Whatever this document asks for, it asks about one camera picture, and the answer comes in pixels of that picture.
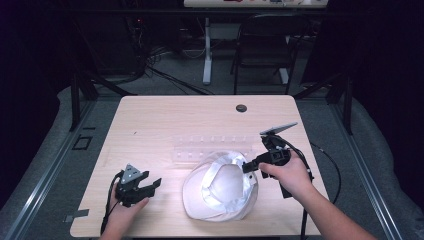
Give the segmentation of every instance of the forearm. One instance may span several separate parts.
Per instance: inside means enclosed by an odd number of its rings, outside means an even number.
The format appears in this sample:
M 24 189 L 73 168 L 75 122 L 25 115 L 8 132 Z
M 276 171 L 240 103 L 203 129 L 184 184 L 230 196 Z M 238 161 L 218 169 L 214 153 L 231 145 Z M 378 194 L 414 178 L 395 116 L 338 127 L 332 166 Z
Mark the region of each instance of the forearm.
M 325 239 L 375 239 L 315 188 L 304 191 L 297 200 L 304 206 Z

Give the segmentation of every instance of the office chair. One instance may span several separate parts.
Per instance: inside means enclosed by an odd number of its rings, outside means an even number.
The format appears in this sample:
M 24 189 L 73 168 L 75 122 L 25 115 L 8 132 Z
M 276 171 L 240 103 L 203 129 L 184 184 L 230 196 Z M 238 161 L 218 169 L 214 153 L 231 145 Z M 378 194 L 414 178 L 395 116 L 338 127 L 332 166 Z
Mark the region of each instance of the office chair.
M 299 14 L 259 14 L 246 19 L 240 26 L 236 53 L 231 66 L 234 72 L 234 95 L 239 84 L 239 68 L 280 68 L 288 70 L 285 94 L 288 94 L 298 46 L 309 27 L 306 17 Z

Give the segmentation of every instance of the desk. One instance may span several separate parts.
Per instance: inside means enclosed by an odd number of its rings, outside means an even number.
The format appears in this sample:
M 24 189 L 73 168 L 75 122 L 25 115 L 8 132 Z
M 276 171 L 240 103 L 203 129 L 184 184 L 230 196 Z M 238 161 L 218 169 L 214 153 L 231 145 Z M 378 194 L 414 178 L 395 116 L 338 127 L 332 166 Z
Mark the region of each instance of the desk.
M 237 112 L 244 104 L 247 111 Z M 189 218 L 183 206 L 182 186 L 195 165 L 173 160 L 176 136 L 252 136 L 251 148 L 265 152 L 259 132 L 272 126 L 298 122 L 280 133 L 299 148 L 314 174 L 313 184 L 327 197 L 296 103 L 291 96 L 129 96 L 117 109 L 79 210 L 88 216 L 75 218 L 74 237 L 96 237 L 104 216 L 109 184 L 127 163 L 150 171 L 142 181 L 150 185 L 162 178 L 149 204 L 136 217 L 128 236 L 229 237 L 299 235 L 303 207 L 284 199 L 277 181 L 262 179 L 257 172 L 259 196 L 243 220 L 211 223 Z M 308 219 L 306 234 L 319 235 Z
M 184 7 L 192 8 L 281 8 L 281 9 L 296 9 L 296 8 L 315 8 L 325 9 L 328 0 L 282 0 L 281 2 L 271 2 L 270 0 L 249 0 L 249 1 L 224 1 L 224 0 L 184 0 Z M 211 83 L 212 72 L 212 53 L 210 40 L 211 25 L 209 18 L 205 22 L 205 66 L 203 70 L 203 84 L 209 85 Z M 238 28 L 234 29 L 230 34 L 233 39 L 237 36 Z M 286 69 L 280 69 L 280 76 L 283 83 L 288 80 Z

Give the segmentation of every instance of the human hand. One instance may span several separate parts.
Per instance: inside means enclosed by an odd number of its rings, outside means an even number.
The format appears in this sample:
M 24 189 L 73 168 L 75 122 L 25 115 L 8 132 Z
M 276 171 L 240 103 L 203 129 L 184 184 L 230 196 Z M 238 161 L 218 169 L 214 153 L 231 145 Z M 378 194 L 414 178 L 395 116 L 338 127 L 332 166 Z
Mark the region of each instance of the human hand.
M 113 210 L 109 215 L 108 223 L 100 239 L 121 239 L 121 237 L 131 226 L 134 217 L 137 215 L 137 213 L 141 209 L 143 209 L 149 202 L 149 198 L 144 198 L 143 200 L 132 205 L 129 208 L 122 206 L 119 203 L 117 204 L 118 199 L 116 199 L 115 197 L 116 186 L 117 184 L 115 183 L 112 189 L 112 195 L 109 204 L 109 211 L 111 211 L 112 209 Z
M 299 200 L 301 194 L 314 186 L 311 183 L 305 164 L 293 150 L 290 150 L 290 161 L 284 166 L 259 163 L 259 169 L 274 176 L 280 184 Z

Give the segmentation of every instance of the black cable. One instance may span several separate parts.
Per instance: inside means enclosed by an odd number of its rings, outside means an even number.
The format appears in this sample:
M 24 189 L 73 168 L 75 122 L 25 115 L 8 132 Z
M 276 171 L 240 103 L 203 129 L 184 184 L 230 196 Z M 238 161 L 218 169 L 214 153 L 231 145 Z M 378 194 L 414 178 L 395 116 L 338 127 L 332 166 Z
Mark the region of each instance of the black cable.
M 336 163 L 336 161 L 334 161 L 334 159 L 332 158 L 332 157 L 330 157 L 330 155 L 328 155 L 321 147 L 319 147 L 318 145 L 316 145 L 316 144 L 314 144 L 314 143 L 312 143 L 312 142 L 309 142 L 312 146 L 314 146 L 314 147 L 316 147 L 316 148 L 318 148 L 318 150 L 320 150 L 325 156 L 327 156 L 327 158 L 328 159 L 330 159 L 330 161 L 331 161 L 331 163 L 334 165 L 334 167 L 336 168 L 336 171 L 337 171 L 337 176 L 338 176 L 338 178 L 339 178 L 339 185 L 338 185 L 338 187 L 337 187 L 337 192 L 336 192 L 336 196 L 334 197 L 334 199 L 333 199 L 333 201 L 332 201 L 332 203 L 333 204 L 335 204 L 336 203 L 336 201 L 337 201 L 337 199 L 339 198 L 339 194 L 340 194 L 340 190 L 341 190 L 341 188 L 342 188 L 342 176 L 341 176 L 341 174 L 340 174 L 340 169 L 339 169 L 339 167 L 337 166 L 337 163 Z
M 117 178 L 122 178 L 122 176 L 124 175 L 124 171 L 121 170 L 118 174 L 115 175 L 115 177 L 113 177 L 112 182 L 110 183 L 110 187 L 109 187 L 109 192 L 108 192 L 108 196 L 107 196 L 107 203 L 106 203 L 106 210 L 105 210 L 105 216 L 103 217 L 103 221 L 102 221 L 102 226 L 100 227 L 100 235 L 103 234 L 103 232 L 105 231 L 107 222 L 109 220 L 109 215 L 112 213 L 112 210 L 115 208 L 116 204 L 119 203 L 119 200 L 115 203 L 115 205 L 112 207 L 112 209 L 109 210 L 110 207 L 110 198 L 112 196 L 112 189 L 113 189 L 113 185 L 115 184 L 115 181 Z
M 308 162 L 306 162 L 305 155 L 303 155 L 302 151 L 300 151 L 299 149 L 295 148 L 291 143 L 287 142 L 285 139 L 282 139 L 282 141 L 287 146 L 289 146 L 290 149 L 292 149 L 299 156 L 299 158 L 302 160 L 303 164 L 305 164 L 306 170 L 308 171 L 309 179 L 312 182 L 312 180 L 314 179 L 314 177 L 312 176 L 312 171 L 311 171 L 311 168 L 308 165 Z M 308 219 L 308 212 L 306 211 L 305 208 L 303 208 L 302 227 L 301 227 L 301 230 L 300 230 L 300 240 L 305 240 L 306 239 L 305 232 L 306 232 L 306 221 L 307 221 L 307 219 Z
M 149 65 L 147 65 L 147 68 L 150 69 L 155 75 L 157 75 L 159 77 L 162 77 L 162 78 L 165 78 L 165 79 L 167 79 L 167 80 L 169 80 L 169 81 L 171 81 L 173 83 L 180 84 L 180 85 L 182 85 L 182 86 L 184 86 L 184 87 L 186 87 L 186 88 L 188 88 L 188 89 L 190 89 L 190 90 L 192 90 L 192 91 L 194 91 L 196 93 L 199 93 L 201 95 L 214 95 L 214 93 L 212 93 L 211 91 L 209 91 L 207 89 L 200 88 L 200 87 L 197 87 L 195 85 L 189 84 L 187 82 L 181 81 L 181 80 L 179 80 L 179 79 L 177 79 L 177 78 L 175 78 L 175 77 L 173 77 L 171 75 L 168 75 L 168 74 L 166 74 L 164 72 L 161 72 L 161 71 L 159 71 L 159 70 L 157 70 L 157 69 L 155 69 L 155 68 L 153 68 L 153 67 L 151 67 Z

